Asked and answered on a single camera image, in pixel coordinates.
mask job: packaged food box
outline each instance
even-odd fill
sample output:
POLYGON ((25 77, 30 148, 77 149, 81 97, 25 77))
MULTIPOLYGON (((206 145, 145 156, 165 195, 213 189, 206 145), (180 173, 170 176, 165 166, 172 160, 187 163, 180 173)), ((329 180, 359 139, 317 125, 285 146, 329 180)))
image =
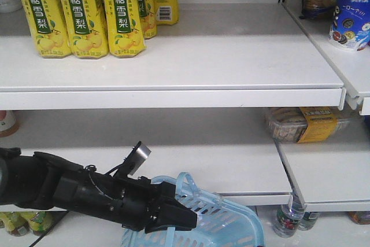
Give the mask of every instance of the packaged food box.
POLYGON ((69 43, 78 58, 101 58, 109 52, 103 0, 62 0, 69 43))
POLYGON ((326 106, 264 108, 264 117, 274 139, 298 143, 324 141, 361 118, 349 106, 342 111, 326 106))
POLYGON ((36 49, 44 58, 71 54, 60 0, 22 0, 36 49))

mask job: basket mesh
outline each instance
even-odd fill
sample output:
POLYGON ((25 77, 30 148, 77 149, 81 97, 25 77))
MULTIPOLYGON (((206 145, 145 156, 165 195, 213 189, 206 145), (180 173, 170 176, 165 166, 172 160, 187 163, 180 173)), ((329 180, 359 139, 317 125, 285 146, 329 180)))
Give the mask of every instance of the basket mesh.
MULTIPOLYGON (((176 180, 159 177, 161 181, 176 180)), ((198 215, 197 227, 175 231, 173 242, 166 242, 168 231, 145 234, 125 230, 121 247, 257 247, 264 246, 263 230, 258 217, 247 207, 223 200, 219 195, 199 190, 192 193, 184 184, 178 201, 198 215)))

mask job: drink label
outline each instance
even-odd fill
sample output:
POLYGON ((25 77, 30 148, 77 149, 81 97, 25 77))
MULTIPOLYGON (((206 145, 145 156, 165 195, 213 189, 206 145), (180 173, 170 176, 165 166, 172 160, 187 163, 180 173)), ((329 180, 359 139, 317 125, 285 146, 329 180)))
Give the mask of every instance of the drink label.
POLYGON ((289 218, 281 209, 277 210, 277 220, 288 230, 295 230, 299 225, 299 220, 289 218))
POLYGON ((338 120, 329 107, 300 107, 300 110, 308 126, 298 143, 324 141, 334 132, 338 120))

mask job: bottled drink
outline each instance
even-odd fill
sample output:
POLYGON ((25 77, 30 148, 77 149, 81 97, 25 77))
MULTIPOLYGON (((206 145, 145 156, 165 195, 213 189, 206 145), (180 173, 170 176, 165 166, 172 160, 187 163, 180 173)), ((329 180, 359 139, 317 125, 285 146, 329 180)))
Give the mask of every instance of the bottled drink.
POLYGON ((28 222, 33 234, 40 236, 53 223, 53 217, 48 211, 24 211, 20 215, 28 222))
POLYGON ((317 218, 319 218, 319 212, 305 212, 302 220, 299 223, 298 228, 301 231, 308 231, 315 225, 317 218))
POLYGON ((19 128, 18 121, 11 110, 0 110, 0 137, 12 135, 19 128))
POLYGON ((28 223, 18 212, 0 212, 0 219, 9 234, 20 237, 28 233, 28 223))
POLYGON ((370 224, 370 211, 350 211, 348 215, 357 224, 370 224))
POLYGON ((293 236, 304 213, 305 209, 300 203, 298 196, 294 193, 291 208, 288 205, 281 205, 277 210, 273 224, 274 232, 284 238, 293 236))

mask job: shelf panel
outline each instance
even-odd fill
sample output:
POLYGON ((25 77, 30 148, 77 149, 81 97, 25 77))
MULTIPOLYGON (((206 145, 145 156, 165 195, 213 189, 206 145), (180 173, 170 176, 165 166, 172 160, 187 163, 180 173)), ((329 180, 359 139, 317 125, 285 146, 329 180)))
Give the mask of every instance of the shelf panel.
POLYGON ((324 212, 311 230, 297 230, 292 237, 281 238, 272 229, 272 221, 276 216, 276 210, 276 206, 257 207, 258 217, 264 227, 266 246, 369 246, 369 225, 353 223, 344 212, 324 212))
POLYGON ((100 60, 42 59, 23 11, 0 15, 2 109, 341 104, 343 82, 281 5, 180 12, 137 57, 100 60))
POLYGON ((331 20, 301 20, 301 0, 289 0, 287 10, 307 34, 334 71, 343 80, 348 103, 362 108, 361 115, 370 115, 370 47, 362 51, 345 51, 328 41, 331 20))
POLYGON ((278 144, 307 211, 368 211, 370 133, 353 122, 324 142, 278 144))
POLYGON ((75 109, 18 111, 20 129, 1 146, 49 152, 104 173, 137 141, 152 153, 135 174, 190 172, 204 190, 246 205, 287 203, 291 187, 260 109, 75 109))

